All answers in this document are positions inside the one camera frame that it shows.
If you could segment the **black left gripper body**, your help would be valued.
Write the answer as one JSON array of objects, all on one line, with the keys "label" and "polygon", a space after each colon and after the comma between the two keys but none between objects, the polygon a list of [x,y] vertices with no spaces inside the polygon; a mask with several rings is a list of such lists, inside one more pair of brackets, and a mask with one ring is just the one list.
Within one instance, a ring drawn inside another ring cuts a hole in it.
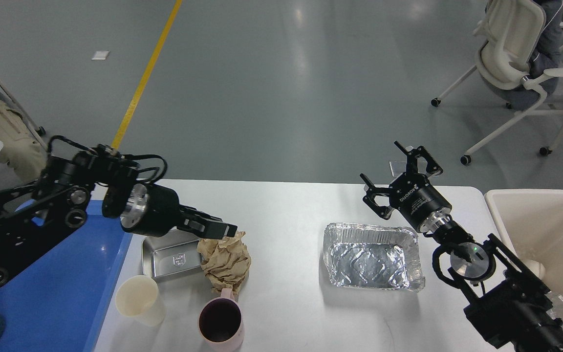
[{"label": "black left gripper body", "polygon": [[137,183],[120,216],[121,228],[128,233],[160,238],[175,226],[179,206],[174,189]]}]

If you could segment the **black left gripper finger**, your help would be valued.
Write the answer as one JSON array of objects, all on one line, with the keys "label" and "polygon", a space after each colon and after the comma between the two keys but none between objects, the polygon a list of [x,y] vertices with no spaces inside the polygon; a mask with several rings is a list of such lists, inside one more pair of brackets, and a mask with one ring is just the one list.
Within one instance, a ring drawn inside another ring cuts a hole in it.
[{"label": "black left gripper finger", "polygon": [[238,227],[201,212],[194,207],[180,205],[178,216],[178,229],[194,234],[201,239],[234,238]]}]

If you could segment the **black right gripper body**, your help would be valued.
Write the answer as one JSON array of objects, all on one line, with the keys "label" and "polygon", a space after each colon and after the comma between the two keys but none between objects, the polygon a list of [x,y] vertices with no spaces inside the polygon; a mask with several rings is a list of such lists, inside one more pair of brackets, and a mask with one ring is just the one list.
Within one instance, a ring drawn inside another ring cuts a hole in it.
[{"label": "black right gripper body", "polygon": [[446,218],[452,205],[431,185],[428,176],[404,172],[389,184],[390,206],[397,209],[418,233],[433,232],[431,219]]}]

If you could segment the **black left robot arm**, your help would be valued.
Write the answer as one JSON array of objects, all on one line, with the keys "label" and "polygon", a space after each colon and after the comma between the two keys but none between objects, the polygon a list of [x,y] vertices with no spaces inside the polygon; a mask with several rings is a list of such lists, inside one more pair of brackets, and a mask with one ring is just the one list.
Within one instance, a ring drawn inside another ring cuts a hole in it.
[{"label": "black left robot arm", "polygon": [[0,288],[87,222],[96,185],[107,188],[105,218],[127,233],[160,238],[171,229],[201,239],[233,237],[237,226],[183,205],[159,185],[168,165],[158,154],[122,154],[104,144],[83,146],[62,135],[47,145],[36,180],[0,190]]}]

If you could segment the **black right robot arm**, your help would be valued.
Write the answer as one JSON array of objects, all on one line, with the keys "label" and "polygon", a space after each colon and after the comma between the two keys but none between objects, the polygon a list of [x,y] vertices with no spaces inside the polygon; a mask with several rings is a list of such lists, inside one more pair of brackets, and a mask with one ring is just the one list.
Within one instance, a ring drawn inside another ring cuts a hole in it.
[{"label": "black right robot arm", "polygon": [[438,243],[432,269],[463,293],[469,303],[463,312],[487,343],[511,343],[517,352],[563,352],[563,320],[549,315],[549,287],[496,235],[479,243],[452,219],[451,203],[430,181],[444,170],[425,147],[395,146],[407,158],[405,170],[386,187],[360,174],[363,202],[385,220],[397,210],[417,233]]}]

